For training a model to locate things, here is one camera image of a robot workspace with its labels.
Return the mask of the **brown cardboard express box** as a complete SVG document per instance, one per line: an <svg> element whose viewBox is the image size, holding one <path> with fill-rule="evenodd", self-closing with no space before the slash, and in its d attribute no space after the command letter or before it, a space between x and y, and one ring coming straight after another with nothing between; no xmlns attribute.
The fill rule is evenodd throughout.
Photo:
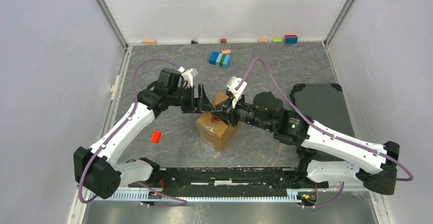
<svg viewBox="0 0 433 224"><path fill-rule="evenodd" d="M210 112L202 113L197 119L196 125L200 139L218 152L222 152L230 138L240 127L240 122L237 126L228 126L223 121L212 122L212 114Z"/></svg>

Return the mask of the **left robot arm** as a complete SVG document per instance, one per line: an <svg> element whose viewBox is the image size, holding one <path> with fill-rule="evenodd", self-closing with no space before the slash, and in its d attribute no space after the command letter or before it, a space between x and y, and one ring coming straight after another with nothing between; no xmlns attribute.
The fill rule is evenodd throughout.
<svg viewBox="0 0 433 224"><path fill-rule="evenodd" d="M89 148L79 147L73 155L75 180L79 190L87 188L102 199L111 197L120 186L143 182L154 187L160 182L160 172L145 160L119 164L128 145L146 126L169 107L179 107L183 113L211 111L203 84L198 84L195 96L194 68L164 68L147 88L138 92L133 104L100 140Z"/></svg>

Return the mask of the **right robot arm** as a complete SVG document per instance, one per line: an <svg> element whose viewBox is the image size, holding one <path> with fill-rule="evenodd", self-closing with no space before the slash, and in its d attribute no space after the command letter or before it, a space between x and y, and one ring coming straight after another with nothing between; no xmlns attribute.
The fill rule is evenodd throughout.
<svg viewBox="0 0 433 224"><path fill-rule="evenodd" d="M273 133L274 139L286 145L321 151L337 161L304 158L298 164L295 181L301 187L314 183L346 182L362 184L370 191L392 195L397 182L396 160L399 144L366 142L332 130L318 121L306 119L283 107L282 100L271 92L255 95L253 103L230 96L217 104L214 115L226 125L243 122Z"/></svg>

